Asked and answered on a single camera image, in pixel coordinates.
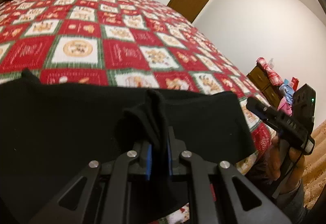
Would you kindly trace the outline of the grey right sleeve forearm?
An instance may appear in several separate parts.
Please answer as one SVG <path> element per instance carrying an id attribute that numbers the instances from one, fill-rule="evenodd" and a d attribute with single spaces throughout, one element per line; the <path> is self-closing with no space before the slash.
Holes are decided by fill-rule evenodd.
<path id="1" fill-rule="evenodd" d="M 304 190 L 302 181 L 291 192 L 280 194 L 276 200 L 277 207 L 292 223 L 302 223 L 309 210 L 304 206 Z"/>

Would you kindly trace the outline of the person right hand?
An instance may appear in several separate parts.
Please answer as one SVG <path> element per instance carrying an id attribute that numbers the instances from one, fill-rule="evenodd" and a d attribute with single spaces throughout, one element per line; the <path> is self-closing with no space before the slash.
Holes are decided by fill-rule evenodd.
<path id="1" fill-rule="evenodd" d="M 268 150 L 267 157 L 267 169 L 266 172 L 269 176 L 270 180 L 278 180 L 281 176 L 280 168 L 281 168 L 281 159 L 280 152 L 278 148 L 279 137 L 275 136 L 271 140 L 271 146 Z M 289 149 L 289 158 L 295 163 L 295 167 L 293 168 L 290 176 L 288 177 L 286 183 L 280 189 L 280 194 L 286 194 L 294 191 L 301 183 L 301 179 L 306 168 L 305 157 L 301 156 L 301 152 L 290 148 Z"/>

